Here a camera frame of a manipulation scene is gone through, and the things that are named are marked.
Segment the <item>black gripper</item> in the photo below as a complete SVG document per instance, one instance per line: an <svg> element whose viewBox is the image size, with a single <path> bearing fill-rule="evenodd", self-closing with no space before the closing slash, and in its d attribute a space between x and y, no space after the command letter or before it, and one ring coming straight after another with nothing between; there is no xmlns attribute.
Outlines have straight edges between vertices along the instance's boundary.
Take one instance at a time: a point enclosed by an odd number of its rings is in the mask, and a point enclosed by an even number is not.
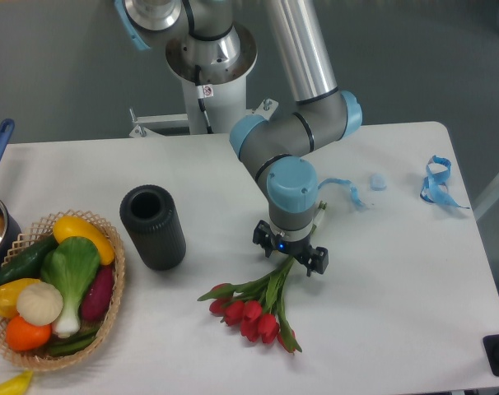
<svg viewBox="0 0 499 395"><path fill-rule="evenodd" d="M310 230L304 231L300 239L289 239L289 236L284 232L274 234L270 224L260 220L254 228L252 240L263 249L266 258L278 251L303 265L308 277L313 272L323 275L329 265L328 250L324 247L312 247Z"/></svg>

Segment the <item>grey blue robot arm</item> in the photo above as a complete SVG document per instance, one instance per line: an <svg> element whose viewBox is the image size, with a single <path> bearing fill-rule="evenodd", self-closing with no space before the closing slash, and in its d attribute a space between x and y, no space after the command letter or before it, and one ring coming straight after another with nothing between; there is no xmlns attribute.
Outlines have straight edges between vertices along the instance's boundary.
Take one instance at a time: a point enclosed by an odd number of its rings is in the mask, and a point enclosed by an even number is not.
<svg viewBox="0 0 499 395"><path fill-rule="evenodd" d="M310 232L317 176L305 155L355 132L362 123L357 98L339 89L310 1L268 1L265 9L296 111L274 119L277 103L246 106L246 78L257 59L254 37L234 20L228 1L117 1L115 9L139 50L156 34L180 79L182 114L133 117L133 135L187 128L225 133L237 158L268 201L269 218L254 229L266 253L293 257L308 273L323 273L328 252Z"/></svg>

